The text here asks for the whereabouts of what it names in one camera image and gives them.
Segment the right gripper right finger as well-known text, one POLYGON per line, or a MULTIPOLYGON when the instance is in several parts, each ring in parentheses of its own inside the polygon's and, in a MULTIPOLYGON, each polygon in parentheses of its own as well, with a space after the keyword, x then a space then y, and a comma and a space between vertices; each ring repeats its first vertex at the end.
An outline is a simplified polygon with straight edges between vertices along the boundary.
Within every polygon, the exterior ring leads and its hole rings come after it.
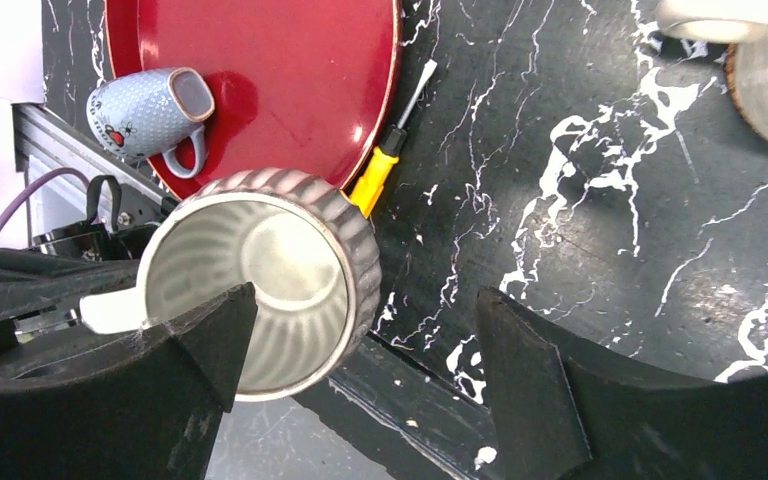
POLYGON ((768 479, 768 374, 645 364, 479 291, 484 400, 509 479, 768 479))

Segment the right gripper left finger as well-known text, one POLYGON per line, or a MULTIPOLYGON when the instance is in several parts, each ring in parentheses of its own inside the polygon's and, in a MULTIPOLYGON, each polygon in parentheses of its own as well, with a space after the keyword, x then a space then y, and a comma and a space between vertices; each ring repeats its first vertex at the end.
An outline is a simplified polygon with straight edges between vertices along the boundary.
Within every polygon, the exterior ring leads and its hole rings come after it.
POLYGON ((201 479, 234 405, 251 284, 158 325, 0 376, 0 479, 201 479))

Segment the ribbed beige mug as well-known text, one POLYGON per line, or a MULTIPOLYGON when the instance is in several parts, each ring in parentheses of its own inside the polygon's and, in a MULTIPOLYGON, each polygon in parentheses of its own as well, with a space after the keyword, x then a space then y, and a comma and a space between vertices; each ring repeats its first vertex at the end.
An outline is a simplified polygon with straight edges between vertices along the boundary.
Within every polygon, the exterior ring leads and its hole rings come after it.
POLYGON ((241 171, 183 200, 152 235, 133 287, 82 298, 98 334, 136 331, 249 283, 258 307, 236 399, 295 395, 331 374, 376 315, 382 270, 370 221, 299 171, 241 171))

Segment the small white grey mug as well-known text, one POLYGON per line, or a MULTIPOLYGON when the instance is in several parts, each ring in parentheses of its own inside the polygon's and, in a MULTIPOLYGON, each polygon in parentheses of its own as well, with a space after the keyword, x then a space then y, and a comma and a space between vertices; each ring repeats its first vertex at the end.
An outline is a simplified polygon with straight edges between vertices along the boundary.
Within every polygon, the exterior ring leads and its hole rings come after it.
POLYGON ((174 176, 191 179, 206 164, 205 122, 215 108, 205 79, 176 67, 111 80, 89 95, 85 111, 109 152, 132 161, 160 155, 174 176))

